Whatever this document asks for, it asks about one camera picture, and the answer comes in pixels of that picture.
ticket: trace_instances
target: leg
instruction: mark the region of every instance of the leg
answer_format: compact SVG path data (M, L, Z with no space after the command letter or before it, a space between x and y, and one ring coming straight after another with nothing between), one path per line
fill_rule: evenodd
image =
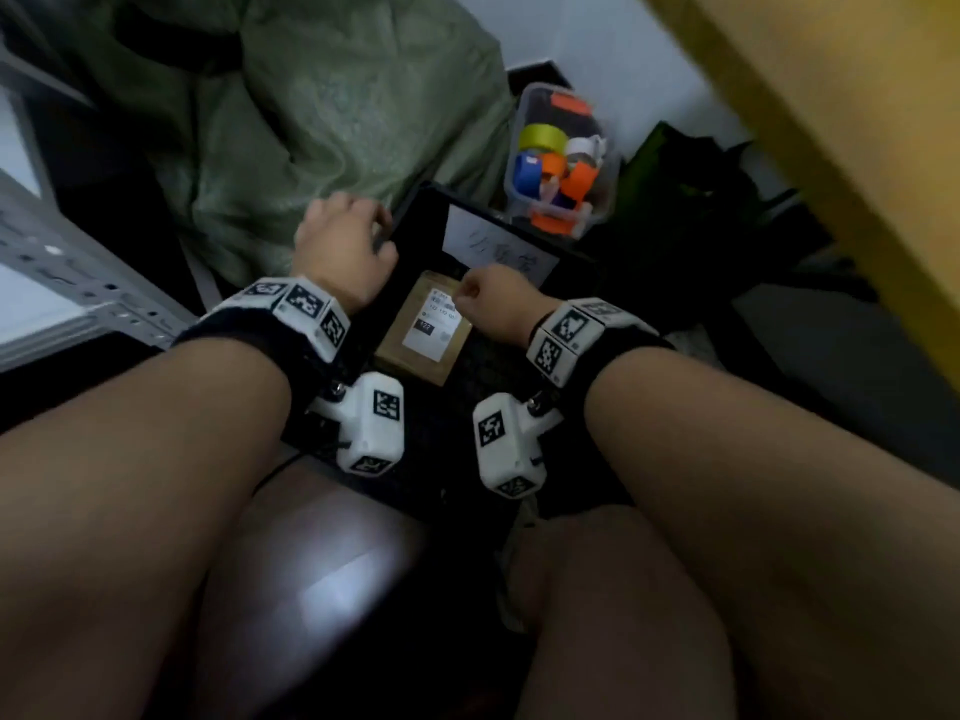
M524 529L508 587L537 634L517 717L737 717L723 625L639 511Z

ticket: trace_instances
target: wrist tracker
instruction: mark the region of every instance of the wrist tracker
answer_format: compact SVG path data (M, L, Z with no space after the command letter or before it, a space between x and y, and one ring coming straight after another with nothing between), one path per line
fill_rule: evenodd
M527 360L559 391L559 408L582 420L587 391L607 364L645 347L673 346L636 315L598 297L569 300L530 335Z
M290 382L291 414L330 383L351 322L333 295L306 277L263 277L227 298L174 342L227 338L274 362Z

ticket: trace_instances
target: hand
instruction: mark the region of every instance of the hand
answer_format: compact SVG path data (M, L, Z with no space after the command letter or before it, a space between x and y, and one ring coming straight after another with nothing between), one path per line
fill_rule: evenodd
M346 192L314 199L296 229L290 275L309 278L353 316L377 297L397 265L392 242L374 253L374 223L389 236L394 221L373 199Z
M487 265L463 277L453 303L488 338L526 350L534 326L562 302L507 265Z

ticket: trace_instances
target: white paper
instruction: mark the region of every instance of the white paper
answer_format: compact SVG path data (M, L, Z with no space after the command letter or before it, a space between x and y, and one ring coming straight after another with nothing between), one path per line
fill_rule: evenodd
M446 216L443 252L453 255L468 268L482 268L492 263L507 265L520 271L537 288L544 285L560 262L556 255L453 204Z
M439 362L461 319L462 315L457 312L453 299L442 290L431 289L403 338L403 346L426 356L430 361Z

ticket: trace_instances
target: green cloth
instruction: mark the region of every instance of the green cloth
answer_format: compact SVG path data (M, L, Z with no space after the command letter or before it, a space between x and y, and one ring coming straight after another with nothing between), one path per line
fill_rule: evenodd
M219 74L125 46L118 10L238 34ZM395 205L420 179L486 204L513 100L496 40L454 0L87 0L70 52L126 115L189 245L231 283L287 272L311 199ZM134 227L130 236L136 237Z

